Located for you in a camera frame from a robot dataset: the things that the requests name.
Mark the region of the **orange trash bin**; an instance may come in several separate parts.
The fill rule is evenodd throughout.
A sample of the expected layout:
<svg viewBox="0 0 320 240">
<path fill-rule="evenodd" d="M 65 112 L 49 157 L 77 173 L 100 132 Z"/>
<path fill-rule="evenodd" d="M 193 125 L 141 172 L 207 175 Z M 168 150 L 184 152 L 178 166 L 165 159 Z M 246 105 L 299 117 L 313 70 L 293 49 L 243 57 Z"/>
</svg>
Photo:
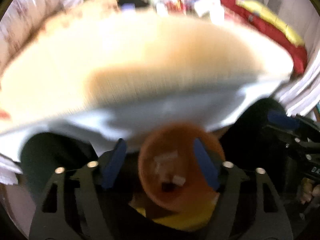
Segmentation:
<svg viewBox="0 0 320 240">
<path fill-rule="evenodd" d="M 212 209 L 217 193 L 208 185 L 193 150 L 195 139 L 224 160 L 217 137 L 190 123 L 171 123 L 153 131 L 143 142 L 138 174 L 147 196 L 173 212 Z"/>
</svg>

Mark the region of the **red quilt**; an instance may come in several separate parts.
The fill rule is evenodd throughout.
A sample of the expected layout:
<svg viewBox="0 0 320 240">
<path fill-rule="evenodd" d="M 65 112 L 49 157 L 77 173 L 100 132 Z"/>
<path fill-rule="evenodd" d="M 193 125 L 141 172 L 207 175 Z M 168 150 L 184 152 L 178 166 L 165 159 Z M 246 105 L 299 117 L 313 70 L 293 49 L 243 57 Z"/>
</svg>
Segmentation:
<svg viewBox="0 0 320 240">
<path fill-rule="evenodd" d="M 224 7 L 239 15 L 248 24 L 255 27 L 259 32 L 274 40 L 277 44 L 287 50 L 293 59 L 293 74 L 295 76 L 304 74 L 308 61 L 308 53 L 305 46 L 295 46 L 276 27 L 267 23 L 259 16 L 236 5 L 235 0 L 220 1 Z"/>
</svg>

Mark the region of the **white bed sheet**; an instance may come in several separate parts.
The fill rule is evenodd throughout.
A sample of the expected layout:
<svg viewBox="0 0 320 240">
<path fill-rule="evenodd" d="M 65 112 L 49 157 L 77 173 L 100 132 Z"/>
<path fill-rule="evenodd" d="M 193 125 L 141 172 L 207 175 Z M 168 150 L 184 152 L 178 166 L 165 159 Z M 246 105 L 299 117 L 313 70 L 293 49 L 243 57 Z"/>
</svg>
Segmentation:
<svg viewBox="0 0 320 240">
<path fill-rule="evenodd" d="M 41 132 L 89 142 L 101 155 L 119 138 L 125 139 L 130 149 L 138 148 L 149 132 L 172 122 L 191 122 L 206 131 L 215 131 L 234 123 L 247 107 L 272 95 L 281 84 L 280 80 L 262 79 L 239 87 L 177 93 L 38 122 L 1 134 L 1 154 L 19 162 L 24 143 Z"/>
</svg>

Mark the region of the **pink floral bolster pillow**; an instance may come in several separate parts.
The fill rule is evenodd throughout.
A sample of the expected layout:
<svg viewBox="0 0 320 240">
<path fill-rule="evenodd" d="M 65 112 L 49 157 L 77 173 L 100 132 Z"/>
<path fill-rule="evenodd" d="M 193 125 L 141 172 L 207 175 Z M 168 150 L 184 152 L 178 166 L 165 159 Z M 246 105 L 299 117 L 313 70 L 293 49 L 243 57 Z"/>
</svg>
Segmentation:
<svg viewBox="0 0 320 240">
<path fill-rule="evenodd" d="M 1 19 L 1 72 L 41 23 L 84 0 L 13 0 Z"/>
</svg>

